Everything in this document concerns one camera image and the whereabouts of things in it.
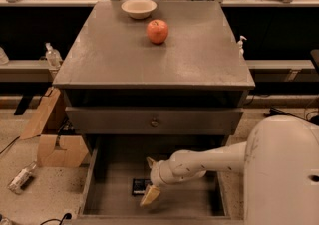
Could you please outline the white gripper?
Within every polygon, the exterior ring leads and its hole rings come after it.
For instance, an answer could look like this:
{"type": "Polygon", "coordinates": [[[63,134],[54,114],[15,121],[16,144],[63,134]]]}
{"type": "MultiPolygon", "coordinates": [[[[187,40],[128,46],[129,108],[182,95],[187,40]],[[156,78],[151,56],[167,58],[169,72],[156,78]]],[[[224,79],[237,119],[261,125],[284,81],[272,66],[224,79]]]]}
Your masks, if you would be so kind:
{"type": "Polygon", "coordinates": [[[147,164],[151,170],[150,178],[153,185],[146,187],[145,194],[140,201],[140,206],[152,204],[160,196],[160,186],[176,183],[176,177],[173,175],[168,160],[155,161],[147,157],[147,164]]]}

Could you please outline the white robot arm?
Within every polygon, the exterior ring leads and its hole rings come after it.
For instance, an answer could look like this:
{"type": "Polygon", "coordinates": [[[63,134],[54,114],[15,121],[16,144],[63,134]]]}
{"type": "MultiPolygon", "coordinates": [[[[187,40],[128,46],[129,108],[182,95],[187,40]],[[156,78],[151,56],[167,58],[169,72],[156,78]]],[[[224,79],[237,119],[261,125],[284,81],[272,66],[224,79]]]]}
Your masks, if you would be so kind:
{"type": "Polygon", "coordinates": [[[148,160],[151,184],[141,204],[163,186],[209,171],[241,172],[244,225],[319,225],[319,126],[289,115],[262,120],[247,141],[207,151],[179,150],[148,160]]]}

